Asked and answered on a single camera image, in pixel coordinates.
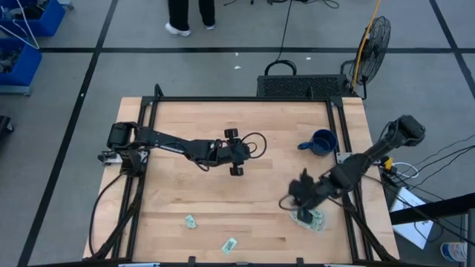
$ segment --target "blue mug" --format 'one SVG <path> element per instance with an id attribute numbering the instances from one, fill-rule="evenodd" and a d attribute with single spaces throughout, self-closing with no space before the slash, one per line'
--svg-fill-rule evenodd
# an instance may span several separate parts
<path id="1" fill-rule="evenodd" d="M 338 140 L 332 131 L 325 129 L 316 131 L 310 142 L 298 145 L 299 150 L 310 149 L 317 156 L 326 156 L 335 150 Z"/>

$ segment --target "black pants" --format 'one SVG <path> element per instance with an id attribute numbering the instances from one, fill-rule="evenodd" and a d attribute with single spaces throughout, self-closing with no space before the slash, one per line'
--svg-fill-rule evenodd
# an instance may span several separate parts
<path id="1" fill-rule="evenodd" d="M 189 0 L 168 0 L 170 24 L 178 30 L 189 30 Z M 214 0 L 200 0 L 200 13 L 206 26 L 214 25 Z"/>

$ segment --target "dollar bill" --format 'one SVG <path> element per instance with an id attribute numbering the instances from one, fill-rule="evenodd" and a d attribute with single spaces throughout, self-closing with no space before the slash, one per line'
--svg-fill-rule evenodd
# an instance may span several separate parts
<path id="1" fill-rule="evenodd" d="M 234 238 L 229 238 L 226 243 L 224 243 L 223 247 L 221 250 L 224 252 L 224 254 L 229 255 L 231 253 L 232 249 L 238 244 L 238 241 Z"/>
<path id="2" fill-rule="evenodd" d="M 290 217 L 300 226 L 303 226 L 309 230 L 316 231 L 316 232 L 321 232 L 325 230 L 325 218 L 324 218 L 323 212 L 317 211 L 317 210 L 310 210 L 309 212 L 313 217 L 313 220 L 310 224 L 300 221 L 297 218 L 297 212 L 298 211 L 291 211 Z"/>
<path id="3" fill-rule="evenodd" d="M 190 228 L 190 229 L 196 228 L 196 222 L 194 221 L 192 215 L 188 215 L 187 217 L 185 217 L 185 222 L 186 222 L 186 226 L 188 226 L 188 228 Z"/>

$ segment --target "blue storage container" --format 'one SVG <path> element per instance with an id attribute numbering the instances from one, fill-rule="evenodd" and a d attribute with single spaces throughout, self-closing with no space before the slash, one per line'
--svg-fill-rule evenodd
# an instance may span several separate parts
<path id="1" fill-rule="evenodd" d="M 26 7 L 31 2 L 36 3 L 36 0 L 20 0 L 23 7 Z M 10 10 L 19 7 L 16 0 L 0 0 L 0 6 L 6 7 Z M 64 16 L 65 9 L 59 4 L 59 2 L 57 0 L 50 0 L 40 19 L 28 19 L 27 21 L 34 36 L 53 36 L 54 33 L 56 33 L 56 30 L 58 30 L 59 24 L 61 24 L 61 20 Z M 28 35 L 30 34 L 26 24 L 24 23 L 24 19 L 17 19 L 16 23 L 23 27 Z M 0 19 L 0 25 L 6 27 L 18 36 L 24 36 L 24 32 L 18 26 L 14 25 L 10 19 Z"/>
<path id="2" fill-rule="evenodd" d="M 0 85 L 30 85 L 39 63 L 41 53 L 16 38 L 0 39 L 0 48 L 5 52 L 22 47 L 18 60 L 9 73 L 0 73 Z"/>

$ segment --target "wooden tabletop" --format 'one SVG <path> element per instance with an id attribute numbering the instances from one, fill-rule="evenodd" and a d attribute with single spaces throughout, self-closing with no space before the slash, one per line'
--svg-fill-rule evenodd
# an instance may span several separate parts
<path id="1" fill-rule="evenodd" d="M 124 98 L 118 122 L 137 121 L 140 98 Z M 350 141 L 354 152 L 372 145 L 360 99 L 344 99 Z M 343 147 L 337 111 L 339 142 Z M 185 157 L 154 149 L 149 159 L 142 199 L 134 261 L 199 263 L 351 263 L 343 209 L 324 201 L 327 228 L 315 233 L 297 225 L 289 212 L 278 207 L 292 179 L 304 168 L 315 179 L 334 164 L 333 155 L 319 157 L 299 151 L 318 129 L 329 129 L 327 109 L 317 102 L 161 102 L 155 130 L 183 139 L 224 139 L 223 130 L 237 128 L 240 136 L 260 132 L 268 142 L 260 159 L 244 164 L 244 176 L 231 177 L 229 165 L 201 171 Z M 249 138 L 263 146 L 258 136 Z M 119 166 L 106 167 L 101 190 L 119 173 Z M 368 175 L 379 178 L 376 168 Z M 117 224 L 125 178 L 112 186 L 98 204 L 94 222 L 94 248 L 98 249 Z M 382 245 L 399 257 L 382 187 L 362 181 L 367 224 Z M 188 229 L 191 214 L 197 227 Z M 360 258 L 364 258 L 361 233 L 355 225 Z M 126 244 L 129 229 L 124 232 Z M 237 245 L 230 255 L 221 251 L 230 238 Z M 122 245 L 121 255 L 125 255 Z"/>

